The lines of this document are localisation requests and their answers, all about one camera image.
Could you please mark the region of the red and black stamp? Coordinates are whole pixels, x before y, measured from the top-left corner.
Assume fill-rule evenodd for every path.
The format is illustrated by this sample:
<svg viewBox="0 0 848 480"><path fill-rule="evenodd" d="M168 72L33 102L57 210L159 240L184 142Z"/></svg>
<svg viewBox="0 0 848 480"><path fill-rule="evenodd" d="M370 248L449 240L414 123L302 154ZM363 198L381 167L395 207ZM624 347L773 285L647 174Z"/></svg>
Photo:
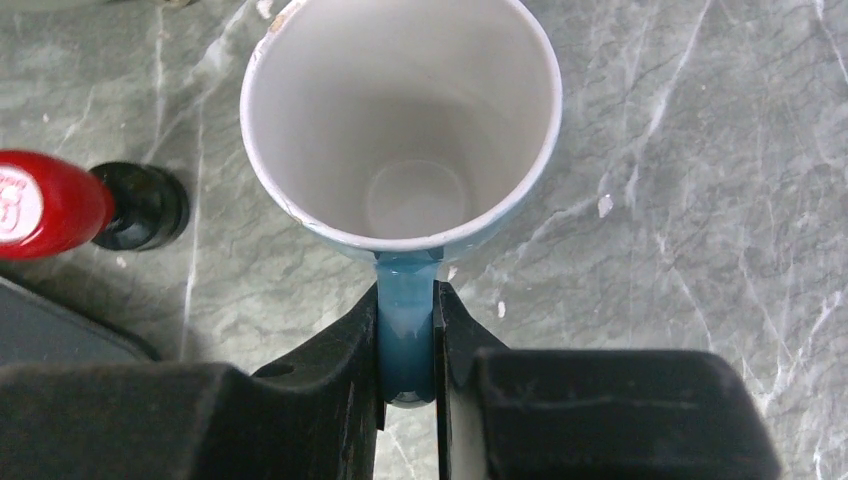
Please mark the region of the red and black stamp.
<svg viewBox="0 0 848 480"><path fill-rule="evenodd" d="M145 251L176 240L190 218L171 172L131 162L85 170L40 152L1 153L1 257L55 256L92 242Z"/></svg>

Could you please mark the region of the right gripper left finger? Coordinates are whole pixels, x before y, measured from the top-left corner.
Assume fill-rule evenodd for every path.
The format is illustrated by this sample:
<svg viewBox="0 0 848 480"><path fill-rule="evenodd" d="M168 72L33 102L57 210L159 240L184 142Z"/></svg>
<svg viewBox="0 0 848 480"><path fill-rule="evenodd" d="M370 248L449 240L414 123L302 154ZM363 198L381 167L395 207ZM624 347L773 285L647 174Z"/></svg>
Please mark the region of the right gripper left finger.
<svg viewBox="0 0 848 480"><path fill-rule="evenodd" d="M385 420L376 293L282 357L1 370L5 479L369 479Z"/></svg>

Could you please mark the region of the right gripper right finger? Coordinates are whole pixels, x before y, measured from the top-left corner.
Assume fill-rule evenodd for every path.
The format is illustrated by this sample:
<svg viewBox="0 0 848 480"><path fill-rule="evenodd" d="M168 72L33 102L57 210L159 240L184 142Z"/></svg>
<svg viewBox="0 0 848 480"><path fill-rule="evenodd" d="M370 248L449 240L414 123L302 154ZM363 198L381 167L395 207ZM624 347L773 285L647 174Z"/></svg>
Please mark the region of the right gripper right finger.
<svg viewBox="0 0 848 480"><path fill-rule="evenodd" d="M434 295L443 479L777 479L741 376L697 350L510 348Z"/></svg>

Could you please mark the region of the black rectangular baking tray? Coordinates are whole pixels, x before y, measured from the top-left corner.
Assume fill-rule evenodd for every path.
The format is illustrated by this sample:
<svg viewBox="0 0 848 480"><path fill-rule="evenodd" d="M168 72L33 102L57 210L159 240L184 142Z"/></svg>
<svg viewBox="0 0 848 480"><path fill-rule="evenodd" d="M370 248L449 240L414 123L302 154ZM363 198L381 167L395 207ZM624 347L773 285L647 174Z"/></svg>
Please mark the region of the black rectangular baking tray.
<svg viewBox="0 0 848 480"><path fill-rule="evenodd" d="M153 362L147 342L3 277L1 365Z"/></svg>

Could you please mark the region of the blue mug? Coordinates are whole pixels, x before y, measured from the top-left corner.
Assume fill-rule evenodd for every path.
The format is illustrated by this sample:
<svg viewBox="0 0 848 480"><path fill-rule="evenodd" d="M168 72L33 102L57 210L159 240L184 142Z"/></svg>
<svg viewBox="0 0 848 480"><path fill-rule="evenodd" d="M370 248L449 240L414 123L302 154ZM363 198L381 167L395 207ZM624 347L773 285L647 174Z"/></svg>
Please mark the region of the blue mug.
<svg viewBox="0 0 848 480"><path fill-rule="evenodd" d="M292 1L255 46L247 157L293 220L374 266L386 403L433 401L438 269L517 213L562 114L554 48L519 1Z"/></svg>

